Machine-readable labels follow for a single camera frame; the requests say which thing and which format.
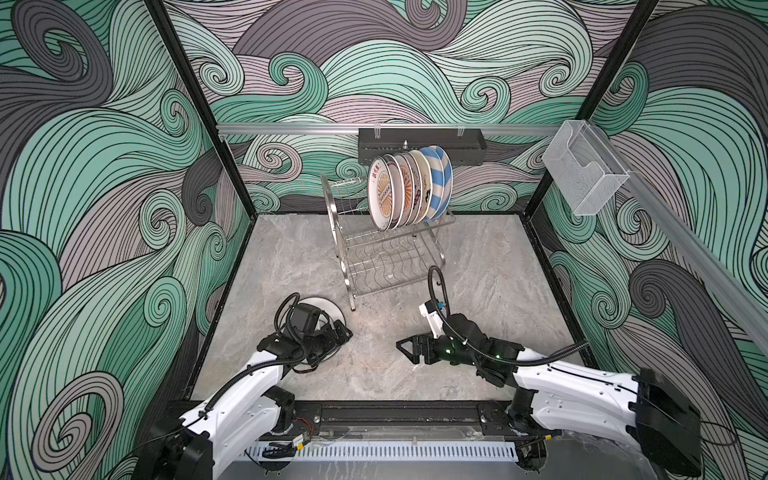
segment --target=patterned wallpaper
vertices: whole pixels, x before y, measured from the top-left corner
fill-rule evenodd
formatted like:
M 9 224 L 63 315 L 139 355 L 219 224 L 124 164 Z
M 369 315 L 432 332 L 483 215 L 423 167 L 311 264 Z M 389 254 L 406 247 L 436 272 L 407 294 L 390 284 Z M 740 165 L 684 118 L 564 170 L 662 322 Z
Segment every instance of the patterned wallpaper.
M 122 478 L 249 219 L 143 0 L 2 2 L 0 63 L 0 476 Z
M 768 310 L 768 5 L 711 4 L 650 20 L 594 120 Z M 575 217 L 556 187 L 543 206 L 536 230 L 600 365 L 656 369 L 738 433 L 704 446 L 705 478 L 765 479 L 768 359 L 739 319 L 631 193 L 596 217 Z
M 560 124 L 576 115 L 634 5 L 166 0 L 219 122 L 321 124 Z M 455 170 L 454 210 L 522 210 L 544 172 L 547 139 L 488 140 L 484 165 Z M 228 141 L 260 210 L 322 211 L 322 173 L 367 174 L 354 137 Z

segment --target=wire shelf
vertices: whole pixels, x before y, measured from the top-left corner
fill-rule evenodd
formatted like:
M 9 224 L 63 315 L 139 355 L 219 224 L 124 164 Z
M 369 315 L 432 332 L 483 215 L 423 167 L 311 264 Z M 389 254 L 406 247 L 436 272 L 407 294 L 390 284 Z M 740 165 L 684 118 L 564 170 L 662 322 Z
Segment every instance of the wire shelf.
M 456 221 L 450 210 L 439 219 L 380 231 L 373 225 L 365 200 L 351 197 L 366 191 L 368 180 L 329 182 L 321 176 L 336 256 L 344 276 L 349 305 L 355 298 L 426 279 L 431 265 L 445 266 L 438 228 Z

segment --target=metal dish rack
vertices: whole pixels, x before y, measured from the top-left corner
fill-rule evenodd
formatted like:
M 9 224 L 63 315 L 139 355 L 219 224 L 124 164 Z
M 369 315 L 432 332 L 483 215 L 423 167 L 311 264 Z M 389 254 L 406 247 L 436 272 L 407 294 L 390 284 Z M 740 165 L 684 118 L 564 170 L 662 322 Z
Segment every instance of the metal dish rack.
M 345 192 L 366 189 L 367 179 L 329 182 L 322 175 L 321 182 L 352 311 L 359 296 L 419 282 L 426 279 L 429 266 L 445 266 L 437 229 L 456 221 L 450 210 L 434 221 L 380 231 L 365 202 L 345 198 Z

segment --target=white plate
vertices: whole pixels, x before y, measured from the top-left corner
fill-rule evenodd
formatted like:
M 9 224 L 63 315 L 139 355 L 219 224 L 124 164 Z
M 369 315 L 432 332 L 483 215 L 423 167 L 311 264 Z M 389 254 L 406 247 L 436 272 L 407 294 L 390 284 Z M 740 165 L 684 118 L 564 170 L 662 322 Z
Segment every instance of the white plate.
M 373 160 L 368 173 L 368 209 L 376 228 L 386 230 L 392 218 L 392 178 L 381 157 Z
M 442 162 L 440 156 L 434 148 L 424 147 L 419 148 L 419 151 L 424 154 L 424 157 L 429 162 L 429 169 L 432 171 L 432 198 L 429 199 L 429 209 L 427 210 L 427 216 L 424 220 L 433 220 L 437 214 L 437 210 L 442 205 Z
M 396 225 L 396 227 L 402 227 L 408 221 L 413 210 L 413 172 L 405 157 L 401 154 L 394 154 L 393 157 L 400 167 L 400 174 L 402 175 L 402 215 Z
M 424 220 L 429 209 L 429 201 L 432 199 L 432 171 L 429 169 L 429 162 L 424 154 L 418 150 L 411 150 L 409 152 L 413 160 L 416 161 L 416 165 L 419 166 L 419 173 L 422 176 L 422 200 L 419 207 L 419 214 L 413 223 L 418 223 Z
M 415 223 L 416 219 L 419 218 L 419 210 L 422 206 L 422 184 L 424 183 L 424 180 L 422 179 L 422 172 L 419 169 L 419 164 L 416 163 L 413 156 L 407 151 L 404 151 L 402 152 L 402 157 L 408 162 L 408 166 L 411 167 L 411 173 L 413 174 L 413 205 L 411 207 L 411 213 L 408 215 L 408 220 L 406 220 L 406 225 L 410 225 Z
M 383 157 L 389 170 L 389 177 L 392 178 L 392 218 L 389 219 L 389 228 L 395 228 L 402 217 L 402 201 L 406 188 L 402 184 L 402 173 L 395 158 L 389 154 Z
M 435 214 L 435 219 L 440 218 L 448 209 L 448 202 L 451 201 L 451 190 L 453 190 L 453 166 L 451 165 L 451 159 L 448 158 L 448 154 L 442 148 L 437 145 L 432 145 L 431 149 L 437 152 L 440 156 L 440 163 L 442 163 L 442 176 L 445 186 L 442 188 L 442 203 L 440 208 Z

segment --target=gray floor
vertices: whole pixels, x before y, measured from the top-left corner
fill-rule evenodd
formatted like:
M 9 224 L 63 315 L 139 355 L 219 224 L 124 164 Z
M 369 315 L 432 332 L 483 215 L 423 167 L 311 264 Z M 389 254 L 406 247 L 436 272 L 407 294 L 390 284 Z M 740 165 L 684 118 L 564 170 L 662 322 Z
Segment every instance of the gray floor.
M 440 233 L 453 313 L 464 313 L 488 336 L 550 353 L 572 343 L 517 216 L 458 216 Z M 429 331 L 418 305 L 424 283 L 358 298 L 352 312 L 324 215 L 259 217 L 208 351 L 194 399 L 214 393 L 273 331 L 273 317 L 291 292 L 324 296 L 341 306 L 354 338 L 313 373 L 290 373 L 280 386 L 307 400 L 508 399 L 472 367 L 417 365 L 395 341 Z M 578 355 L 568 361 L 579 362 Z

